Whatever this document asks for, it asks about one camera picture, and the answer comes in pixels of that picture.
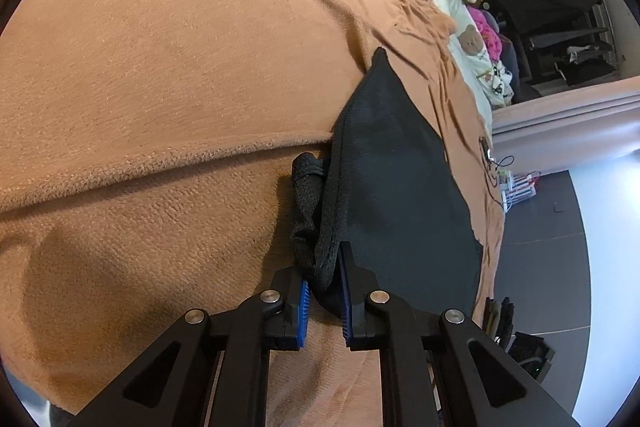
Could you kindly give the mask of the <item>black knit garment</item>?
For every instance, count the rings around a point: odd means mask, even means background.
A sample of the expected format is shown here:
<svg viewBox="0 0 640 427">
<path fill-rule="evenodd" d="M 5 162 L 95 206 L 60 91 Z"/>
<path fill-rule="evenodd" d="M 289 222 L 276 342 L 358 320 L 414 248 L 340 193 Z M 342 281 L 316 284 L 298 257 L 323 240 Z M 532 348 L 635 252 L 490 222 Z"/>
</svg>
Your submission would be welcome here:
<svg viewBox="0 0 640 427">
<path fill-rule="evenodd" d="M 444 143 L 410 101 L 387 54 L 337 118 L 329 152 L 292 164 L 292 242 L 314 298 L 341 313 L 341 243 L 378 285 L 413 308 L 471 314 L 483 248 L 445 157 Z"/>
</svg>

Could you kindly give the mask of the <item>brown bed blanket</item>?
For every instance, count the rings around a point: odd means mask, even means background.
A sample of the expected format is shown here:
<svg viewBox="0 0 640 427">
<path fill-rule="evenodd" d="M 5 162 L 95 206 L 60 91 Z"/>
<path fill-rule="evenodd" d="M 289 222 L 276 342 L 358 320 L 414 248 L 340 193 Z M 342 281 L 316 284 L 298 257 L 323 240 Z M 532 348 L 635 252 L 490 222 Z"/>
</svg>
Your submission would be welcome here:
<svg viewBox="0 0 640 427">
<path fill-rule="evenodd" d="M 325 152 L 377 48 L 480 242 L 503 233 L 442 0 L 23 0 L 1 37 L 1 358 L 78 413 L 181 314 L 292 262 L 293 159 Z"/>
</svg>

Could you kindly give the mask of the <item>dark open wardrobe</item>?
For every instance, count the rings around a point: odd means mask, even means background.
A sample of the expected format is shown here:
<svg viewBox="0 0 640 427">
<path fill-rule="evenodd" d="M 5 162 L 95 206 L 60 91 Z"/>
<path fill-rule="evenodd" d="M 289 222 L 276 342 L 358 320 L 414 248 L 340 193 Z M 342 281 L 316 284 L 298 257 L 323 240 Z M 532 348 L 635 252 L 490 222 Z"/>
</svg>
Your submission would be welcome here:
<svg viewBox="0 0 640 427">
<path fill-rule="evenodd" d="M 515 100 L 620 79 L 605 0 L 482 0 L 504 43 Z"/>
</svg>

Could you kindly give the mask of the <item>black equipment case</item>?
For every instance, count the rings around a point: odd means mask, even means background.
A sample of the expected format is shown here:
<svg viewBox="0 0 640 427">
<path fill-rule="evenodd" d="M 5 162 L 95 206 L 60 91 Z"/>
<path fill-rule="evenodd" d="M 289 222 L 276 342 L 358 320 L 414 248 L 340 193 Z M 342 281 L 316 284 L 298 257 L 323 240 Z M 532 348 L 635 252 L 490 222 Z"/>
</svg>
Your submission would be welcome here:
<svg viewBox="0 0 640 427">
<path fill-rule="evenodd" d="M 509 297 L 501 303 L 487 297 L 484 304 L 482 329 L 485 334 L 541 384 L 548 375 L 555 351 L 540 336 L 515 332 L 515 307 Z"/>
</svg>

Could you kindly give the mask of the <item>pink curtain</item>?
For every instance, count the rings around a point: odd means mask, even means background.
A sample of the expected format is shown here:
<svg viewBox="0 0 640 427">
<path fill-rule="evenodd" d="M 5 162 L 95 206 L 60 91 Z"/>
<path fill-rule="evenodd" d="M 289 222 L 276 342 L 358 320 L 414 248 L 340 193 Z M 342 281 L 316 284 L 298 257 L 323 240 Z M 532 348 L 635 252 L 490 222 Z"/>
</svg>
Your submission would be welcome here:
<svg viewBox="0 0 640 427">
<path fill-rule="evenodd" d="M 639 78 L 536 98 L 492 115 L 491 154 L 516 173 L 556 173 L 639 150 Z"/>
</svg>

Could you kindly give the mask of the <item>pink fluffy garment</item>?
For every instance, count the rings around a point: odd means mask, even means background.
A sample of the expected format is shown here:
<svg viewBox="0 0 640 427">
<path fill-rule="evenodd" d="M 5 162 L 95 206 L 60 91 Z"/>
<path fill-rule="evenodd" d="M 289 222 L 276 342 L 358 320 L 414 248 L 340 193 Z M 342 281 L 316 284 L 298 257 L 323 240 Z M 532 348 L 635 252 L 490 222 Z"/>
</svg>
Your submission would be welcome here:
<svg viewBox="0 0 640 427">
<path fill-rule="evenodd" d="M 493 62 L 498 62 L 503 49 L 498 31 L 491 25 L 489 18 L 483 11 L 469 5 L 468 12 L 485 43 L 489 58 Z"/>
</svg>

